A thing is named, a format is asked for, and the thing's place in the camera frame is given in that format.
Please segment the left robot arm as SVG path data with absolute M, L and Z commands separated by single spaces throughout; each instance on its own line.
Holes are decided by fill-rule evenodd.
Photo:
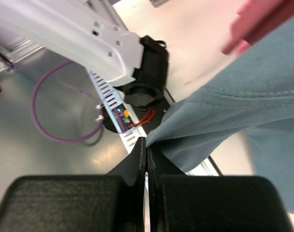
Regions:
M 81 0 L 0 0 L 0 26 L 94 71 L 120 87 L 166 84 L 168 53 L 149 36 L 117 24 L 112 8 L 92 10 Z

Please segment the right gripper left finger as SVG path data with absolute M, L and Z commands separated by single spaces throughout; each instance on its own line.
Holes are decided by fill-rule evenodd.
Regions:
M 0 203 L 0 232 L 142 232 L 146 140 L 107 174 L 17 178 Z

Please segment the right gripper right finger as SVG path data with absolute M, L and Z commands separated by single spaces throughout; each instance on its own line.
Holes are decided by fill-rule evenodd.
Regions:
M 151 231 L 291 232 L 273 184 L 259 176 L 189 176 L 147 149 Z

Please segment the blue grey t shirt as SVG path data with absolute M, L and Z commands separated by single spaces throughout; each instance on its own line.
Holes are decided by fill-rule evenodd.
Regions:
M 147 146 L 188 172 L 245 131 L 259 176 L 294 213 L 294 16 L 165 113 Z

